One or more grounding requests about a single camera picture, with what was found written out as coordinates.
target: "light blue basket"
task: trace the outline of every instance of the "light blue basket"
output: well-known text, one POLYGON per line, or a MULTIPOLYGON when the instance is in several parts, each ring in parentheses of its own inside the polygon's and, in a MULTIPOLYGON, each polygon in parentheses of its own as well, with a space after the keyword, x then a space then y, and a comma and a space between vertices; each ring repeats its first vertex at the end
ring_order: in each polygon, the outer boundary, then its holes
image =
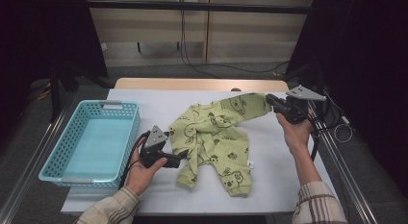
POLYGON ((61 187, 118 187, 139 125, 136 102, 82 101, 39 179, 61 187))

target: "basket handle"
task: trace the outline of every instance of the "basket handle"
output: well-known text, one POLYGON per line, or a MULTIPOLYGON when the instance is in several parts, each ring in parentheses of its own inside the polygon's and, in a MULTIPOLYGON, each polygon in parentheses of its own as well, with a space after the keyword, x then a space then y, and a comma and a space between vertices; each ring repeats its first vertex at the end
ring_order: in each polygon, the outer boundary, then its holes
POLYGON ((61 178, 61 182, 71 184, 92 184, 92 179, 61 178))
POLYGON ((121 105, 122 105, 122 101, 99 100, 99 104, 100 104, 101 106, 106 106, 106 105, 112 105, 112 106, 114 106, 114 105, 119 105, 119 106, 121 106, 121 105))

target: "black curtain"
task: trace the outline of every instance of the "black curtain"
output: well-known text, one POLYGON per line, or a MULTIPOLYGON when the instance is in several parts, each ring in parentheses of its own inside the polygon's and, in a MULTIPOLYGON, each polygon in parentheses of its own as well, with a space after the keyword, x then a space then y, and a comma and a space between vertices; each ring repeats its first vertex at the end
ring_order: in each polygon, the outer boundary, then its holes
MULTIPOLYGON (((335 2, 314 2, 323 13, 308 16, 288 72, 307 62, 321 69, 331 95, 408 197, 408 2, 335 2)), ((303 72, 301 82, 315 86, 318 75, 303 72)))
POLYGON ((58 1, 0 0, 1 137, 22 112, 30 84, 49 78, 52 66, 65 85, 77 74, 72 66, 108 77, 89 9, 58 1))

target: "light green onesie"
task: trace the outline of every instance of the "light green onesie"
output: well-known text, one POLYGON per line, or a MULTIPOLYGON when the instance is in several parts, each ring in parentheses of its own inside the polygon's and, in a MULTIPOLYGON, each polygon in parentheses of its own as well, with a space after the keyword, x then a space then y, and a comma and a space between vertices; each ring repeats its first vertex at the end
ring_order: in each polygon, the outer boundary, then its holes
POLYGON ((190 106, 169 127, 173 153, 189 150, 177 182, 194 187, 198 166, 212 164, 231 196, 249 193, 248 137, 234 125, 270 111, 263 93, 190 106))

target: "plaid sleeve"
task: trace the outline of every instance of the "plaid sleeve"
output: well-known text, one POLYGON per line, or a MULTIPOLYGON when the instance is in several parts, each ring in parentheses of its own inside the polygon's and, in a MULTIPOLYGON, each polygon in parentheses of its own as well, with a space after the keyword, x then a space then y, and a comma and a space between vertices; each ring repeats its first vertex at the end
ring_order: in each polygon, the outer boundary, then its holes
POLYGON ((139 201, 136 193, 123 187, 114 196, 102 199, 88 208, 76 223, 132 223, 139 209, 139 201))
POLYGON ((298 192, 293 223, 347 223, 342 205, 324 182, 312 182, 298 192))

